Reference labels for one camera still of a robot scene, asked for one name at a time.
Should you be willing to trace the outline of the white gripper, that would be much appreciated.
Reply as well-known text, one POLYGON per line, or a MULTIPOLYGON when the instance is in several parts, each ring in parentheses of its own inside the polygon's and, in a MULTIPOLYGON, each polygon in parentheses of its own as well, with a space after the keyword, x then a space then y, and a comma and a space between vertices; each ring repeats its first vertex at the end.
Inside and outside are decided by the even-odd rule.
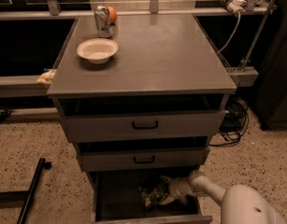
POLYGON ((168 184, 168 191, 170 196, 165 196, 159 201, 160 205, 167 205, 174 202, 177 199, 183 198, 185 196, 192 196, 193 191, 189 185, 189 180, 187 177, 171 178, 165 175, 161 175, 160 178, 168 184))

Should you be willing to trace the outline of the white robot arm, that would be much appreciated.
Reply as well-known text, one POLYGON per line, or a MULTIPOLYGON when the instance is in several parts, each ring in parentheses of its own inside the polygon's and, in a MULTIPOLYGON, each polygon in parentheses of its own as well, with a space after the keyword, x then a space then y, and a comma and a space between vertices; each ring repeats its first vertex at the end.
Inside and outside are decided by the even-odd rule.
POLYGON ((287 224, 281 214, 255 189, 234 185, 225 189, 193 170, 187 177, 161 176, 170 202, 187 195, 207 194, 221 207, 221 224, 287 224))

